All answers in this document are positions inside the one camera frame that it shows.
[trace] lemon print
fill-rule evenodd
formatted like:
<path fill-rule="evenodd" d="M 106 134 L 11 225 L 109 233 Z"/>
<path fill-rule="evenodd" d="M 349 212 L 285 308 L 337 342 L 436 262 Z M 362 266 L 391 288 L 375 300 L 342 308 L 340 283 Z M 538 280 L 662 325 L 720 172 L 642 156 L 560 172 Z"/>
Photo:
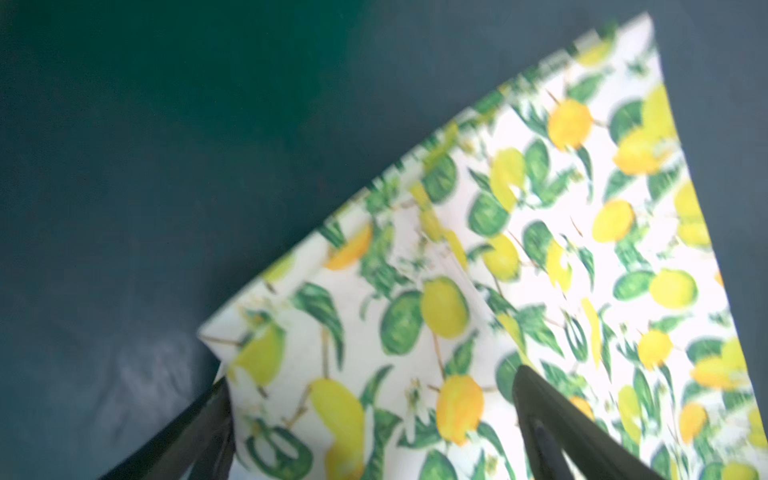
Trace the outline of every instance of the lemon print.
<path fill-rule="evenodd" d="M 671 148 L 657 149 L 657 139 L 645 127 L 635 128 L 619 142 L 614 163 L 625 175 L 655 174 L 672 153 Z"/>
<path fill-rule="evenodd" d="M 359 400 L 341 383 L 318 379 L 310 384 L 310 401 L 331 435 L 336 438 L 336 453 L 360 452 L 365 438 L 366 416 Z"/>
<path fill-rule="evenodd" d="M 598 212 L 592 224 L 592 238 L 599 243 L 618 242 L 634 225 L 634 210 L 626 200 L 611 200 Z"/>
<path fill-rule="evenodd" d="M 258 386 L 269 385 L 280 371 L 285 353 L 286 334 L 275 322 L 261 326 L 255 336 L 240 351 L 231 367 L 242 367 Z"/>
<path fill-rule="evenodd" d="M 349 452 L 339 443 L 334 443 L 326 453 L 327 480 L 359 480 L 365 467 L 362 446 L 359 451 Z"/>
<path fill-rule="evenodd" d="M 680 309 L 696 301 L 699 290 L 696 281 L 682 270 L 663 269 L 648 287 L 650 296 L 664 308 Z"/>
<path fill-rule="evenodd" d="M 750 420 L 750 428 L 752 430 L 747 436 L 747 440 L 756 447 L 768 449 L 768 439 L 763 430 L 763 419 L 760 417 L 760 410 L 757 407 L 753 408 L 750 410 L 747 418 Z"/>
<path fill-rule="evenodd" d="M 648 330 L 637 344 L 637 356 L 646 369 L 662 366 L 672 351 L 670 336 L 659 330 Z"/>
<path fill-rule="evenodd" d="M 689 445 L 707 424 L 707 411 L 698 403 L 689 403 L 680 412 L 680 436 Z"/>
<path fill-rule="evenodd" d="M 458 237 L 453 230 L 448 230 L 445 232 L 445 241 L 448 242 L 448 246 L 451 247 L 453 255 L 456 257 L 462 268 L 467 270 L 469 267 L 469 263 L 467 262 L 467 253 L 464 251 L 462 243 L 458 240 Z"/>
<path fill-rule="evenodd" d="M 409 192 L 411 192 L 413 200 L 415 200 L 416 204 L 419 205 L 419 208 L 422 210 L 427 210 L 432 206 L 429 195 L 427 195 L 427 190 L 424 190 L 424 185 L 422 185 L 421 182 L 413 184 L 413 186 L 409 188 Z"/>
<path fill-rule="evenodd" d="M 442 225 L 438 220 L 433 209 L 422 210 L 419 212 L 419 222 L 422 225 L 424 234 L 433 242 L 440 241 L 443 236 Z"/>
<path fill-rule="evenodd" d="M 440 436 L 456 445 L 467 442 L 467 432 L 480 423 L 485 400 L 471 376 L 450 376 L 440 389 L 435 418 Z"/>
<path fill-rule="evenodd" d="M 660 139 L 677 139 L 677 129 L 674 127 L 672 109 L 664 84 L 657 86 L 648 95 L 643 102 L 641 114 L 643 127 L 651 135 Z"/>
<path fill-rule="evenodd" d="M 581 308 L 584 309 L 584 314 L 589 320 L 589 326 L 592 329 L 590 335 L 590 341 L 592 344 L 592 358 L 594 359 L 594 367 L 597 368 L 600 365 L 600 361 L 603 358 L 603 340 L 600 336 L 600 317 L 595 311 L 592 302 L 588 299 L 581 299 Z"/>
<path fill-rule="evenodd" d="M 508 282 L 520 272 L 520 256 L 512 240 L 503 234 L 488 240 L 493 250 L 482 254 L 482 261 L 497 280 Z"/>
<path fill-rule="evenodd" d="M 326 262 L 328 270 L 344 270 L 366 254 L 373 239 L 373 226 L 369 223 L 343 247 L 331 254 Z"/>
<path fill-rule="evenodd" d="M 674 196 L 674 209 L 681 219 L 700 220 L 703 218 L 694 184 L 690 180 Z"/>
<path fill-rule="evenodd" d="M 525 159 L 523 154 L 515 148 L 500 150 L 493 158 L 488 182 L 491 185 L 493 196 L 504 207 L 504 210 L 511 212 L 518 202 L 518 198 L 510 185 L 522 188 L 524 181 Z"/>
<path fill-rule="evenodd" d="M 677 236 L 689 247 L 711 247 L 710 232 L 704 220 L 684 220 L 677 226 Z"/>
<path fill-rule="evenodd" d="M 738 372 L 734 372 L 719 356 L 708 356 L 699 360 L 690 371 L 690 377 L 701 386 L 730 391 L 744 384 L 744 380 L 734 373 Z"/>
<path fill-rule="evenodd" d="M 592 114 L 585 105 L 568 98 L 549 116 L 549 139 L 560 151 L 570 147 L 578 150 L 592 129 Z"/>
<path fill-rule="evenodd" d="M 723 480 L 758 480 L 757 470 L 751 465 L 731 462 L 720 473 Z"/>
<path fill-rule="evenodd" d="M 283 255 L 278 261 L 264 270 L 264 273 L 261 274 L 261 278 L 268 283 L 275 283 L 290 272 L 290 269 L 293 268 L 293 261 L 293 252 Z"/>
<path fill-rule="evenodd" d="M 723 344 L 720 356 L 729 369 L 736 372 L 746 372 L 746 359 L 744 359 L 744 352 L 738 337 L 735 336 Z"/>
<path fill-rule="evenodd" d="M 565 249 L 557 242 L 552 241 L 549 243 L 547 249 L 547 274 L 549 275 L 549 283 L 552 286 L 559 285 L 563 290 L 563 293 L 568 293 L 571 289 L 571 280 L 573 280 L 573 267 L 568 265 L 568 268 L 562 266 L 562 258 Z"/>
<path fill-rule="evenodd" d="M 601 40 L 595 46 L 576 56 L 576 63 L 582 67 L 597 67 L 603 63 L 614 49 L 613 41 Z"/>
<path fill-rule="evenodd" d="M 592 413 L 592 407 L 589 406 L 586 400 L 581 397 L 571 397 L 571 403 L 573 403 L 577 409 L 587 416 L 592 422 L 594 422 L 594 413 Z"/>
<path fill-rule="evenodd" d="M 421 311 L 427 326 L 445 339 L 461 335 L 469 324 L 467 301 L 456 283 L 447 276 L 424 283 Z"/>
<path fill-rule="evenodd" d="M 627 432 L 633 442 L 640 444 L 640 402 L 637 400 L 637 393 L 629 385 L 619 390 L 618 395 L 619 416 L 621 425 Z"/>

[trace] fruit pattern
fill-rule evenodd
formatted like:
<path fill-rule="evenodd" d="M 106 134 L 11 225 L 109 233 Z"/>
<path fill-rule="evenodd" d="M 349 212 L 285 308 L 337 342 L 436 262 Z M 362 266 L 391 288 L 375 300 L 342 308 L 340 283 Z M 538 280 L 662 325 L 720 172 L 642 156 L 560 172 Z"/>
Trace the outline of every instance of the fruit pattern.
<path fill-rule="evenodd" d="M 463 111 L 200 337 L 257 478 L 530 478 L 520 365 L 667 479 L 768 472 L 647 16 Z"/>

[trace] teal background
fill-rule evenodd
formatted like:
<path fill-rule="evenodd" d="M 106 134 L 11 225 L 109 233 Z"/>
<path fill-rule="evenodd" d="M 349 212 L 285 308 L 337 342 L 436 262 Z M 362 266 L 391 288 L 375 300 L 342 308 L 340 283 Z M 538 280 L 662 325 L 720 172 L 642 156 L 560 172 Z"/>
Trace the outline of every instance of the teal background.
<path fill-rule="evenodd" d="M 210 385 L 195 330 L 246 281 L 464 106 L 643 10 L 766 405 L 764 2 L 2 0 L 2 476 L 106 472 Z"/>

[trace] white flower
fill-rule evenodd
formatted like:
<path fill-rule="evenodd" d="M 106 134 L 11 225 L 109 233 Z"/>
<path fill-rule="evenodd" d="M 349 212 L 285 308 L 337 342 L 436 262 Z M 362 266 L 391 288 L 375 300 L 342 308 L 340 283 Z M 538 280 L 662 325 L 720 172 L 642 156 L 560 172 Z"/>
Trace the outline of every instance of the white flower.
<path fill-rule="evenodd" d="M 416 438 L 416 419 L 423 425 L 429 424 L 429 410 L 424 404 L 422 383 L 419 379 L 412 379 L 411 386 L 406 390 L 408 412 L 406 412 L 405 427 L 408 443 L 413 443 Z"/>

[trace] lemon print fabric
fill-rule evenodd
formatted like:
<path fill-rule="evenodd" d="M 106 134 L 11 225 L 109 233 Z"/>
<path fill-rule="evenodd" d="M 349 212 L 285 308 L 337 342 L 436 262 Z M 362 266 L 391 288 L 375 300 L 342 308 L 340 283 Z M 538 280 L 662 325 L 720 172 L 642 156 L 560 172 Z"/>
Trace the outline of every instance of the lemon print fabric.
<path fill-rule="evenodd" d="M 530 478 L 525 365 L 663 478 L 768 478 L 656 45 L 642 16 L 499 85 L 200 329 L 252 477 Z"/>

